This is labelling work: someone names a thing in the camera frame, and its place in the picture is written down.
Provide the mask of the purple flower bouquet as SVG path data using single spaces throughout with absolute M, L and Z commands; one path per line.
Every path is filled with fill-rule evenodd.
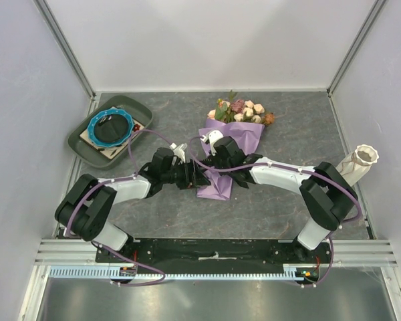
M 243 165 L 247 165 L 260 158 L 255 151 L 265 128 L 275 122 L 275 115 L 267 112 L 262 104 L 237 99 L 236 95 L 230 91 L 228 98 L 219 98 L 217 106 L 207 114 L 205 126 L 198 132 L 202 136 L 209 131 L 220 130 L 224 137 L 215 143 L 216 152 L 221 156 L 244 152 L 247 158 Z M 203 149 L 208 157 L 210 146 L 203 143 Z M 211 171 L 206 171 L 205 175 L 211 185 L 200 188 L 197 197 L 228 201 L 234 183 L 232 179 Z

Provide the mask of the black ribbon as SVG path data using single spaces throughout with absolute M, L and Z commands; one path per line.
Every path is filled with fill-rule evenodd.
M 217 159 L 212 156 L 209 156 L 203 160 L 198 160 L 197 158 L 194 158 L 193 161 L 204 170 L 216 173 L 220 171 L 220 168 L 217 168 Z

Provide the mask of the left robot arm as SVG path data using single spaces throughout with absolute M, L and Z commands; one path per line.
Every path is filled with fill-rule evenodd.
M 152 160 L 136 176 L 97 179 L 82 175 L 55 211 L 55 220 L 87 242 L 110 247 L 119 263 L 133 256 L 132 237 L 108 221 L 113 205 L 133 199 L 147 199 L 174 184 L 180 190 L 209 186 L 211 182 L 193 160 L 182 160 L 183 152 L 158 148 Z

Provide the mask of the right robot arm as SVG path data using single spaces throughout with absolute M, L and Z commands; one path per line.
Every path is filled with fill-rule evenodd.
M 318 245 L 344 222 L 358 196 L 338 170 L 327 162 L 316 167 L 297 167 L 275 162 L 260 154 L 246 154 L 230 136 L 214 130 L 201 138 L 209 145 L 205 166 L 230 177 L 242 188 L 250 184 L 269 185 L 302 197 L 310 219 L 295 238 L 294 258 L 308 263 Z

